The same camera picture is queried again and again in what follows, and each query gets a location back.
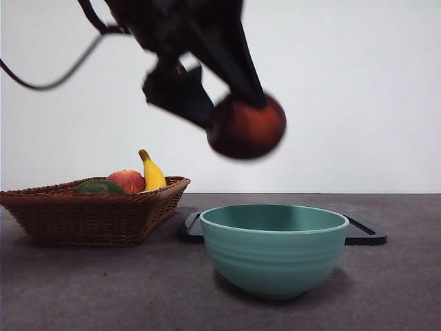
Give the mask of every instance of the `black tray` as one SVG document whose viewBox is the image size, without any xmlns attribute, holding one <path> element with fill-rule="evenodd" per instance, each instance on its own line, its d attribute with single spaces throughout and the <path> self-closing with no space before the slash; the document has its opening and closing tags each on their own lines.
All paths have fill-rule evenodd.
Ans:
<svg viewBox="0 0 441 331">
<path fill-rule="evenodd" d="M 179 230 L 179 238 L 184 241 L 203 242 L 201 220 L 199 214 L 190 214 Z M 387 235 L 374 226 L 344 215 L 349 220 L 349 228 L 345 245 L 383 245 L 387 242 Z"/>
</svg>

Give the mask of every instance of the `ceramic bowl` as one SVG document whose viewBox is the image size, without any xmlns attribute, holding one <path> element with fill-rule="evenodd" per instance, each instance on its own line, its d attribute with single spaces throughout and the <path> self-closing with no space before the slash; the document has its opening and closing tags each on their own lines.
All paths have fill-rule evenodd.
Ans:
<svg viewBox="0 0 441 331">
<path fill-rule="evenodd" d="M 200 215 L 205 247 L 216 269 L 242 290 L 290 299 L 335 269 L 349 220 L 300 205 L 228 205 Z"/>
</svg>

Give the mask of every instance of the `woven basket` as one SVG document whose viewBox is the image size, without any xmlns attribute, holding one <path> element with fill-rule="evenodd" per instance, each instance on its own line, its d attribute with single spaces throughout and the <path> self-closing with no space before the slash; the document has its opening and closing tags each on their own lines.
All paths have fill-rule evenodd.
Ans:
<svg viewBox="0 0 441 331">
<path fill-rule="evenodd" d="M 40 188 L 0 192 L 0 204 L 34 245 L 140 245 L 171 217 L 190 183 L 166 177 L 167 187 L 142 194 L 74 194 L 93 177 Z"/>
</svg>

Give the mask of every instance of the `green avocado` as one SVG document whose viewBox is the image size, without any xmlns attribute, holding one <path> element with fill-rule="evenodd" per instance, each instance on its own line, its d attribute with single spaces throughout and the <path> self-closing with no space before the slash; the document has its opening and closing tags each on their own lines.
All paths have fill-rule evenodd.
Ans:
<svg viewBox="0 0 441 331">
<path fill-rule="evenodd" d="M 108 179 L 90 179 L 75 187 L 74 193 L 125 194 L 120 185 Z"/>
</svg>

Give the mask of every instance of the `red apple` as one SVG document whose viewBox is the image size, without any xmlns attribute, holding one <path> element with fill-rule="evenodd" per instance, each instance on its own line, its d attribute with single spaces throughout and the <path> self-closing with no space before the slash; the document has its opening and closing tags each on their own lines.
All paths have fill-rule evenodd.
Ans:
<svg viewBox="0 0 441 331">
<path fill-rule="evenodd" d="M 136 170 L 121 170 L 110 174 L 107 179 L 119 184 L 126 193 L 139 193 L 144 191 L 143 176 Z"/>
<path fill-rule="evenodd" d="M 261 109 L 230 94 L 216 106 L 207 127 L 207 140 L 215 151 L 235 159 L 253 159 L 278 145 L 286 116 L 275 99 L 265 96 L 267 104 Z"/>
</svg>

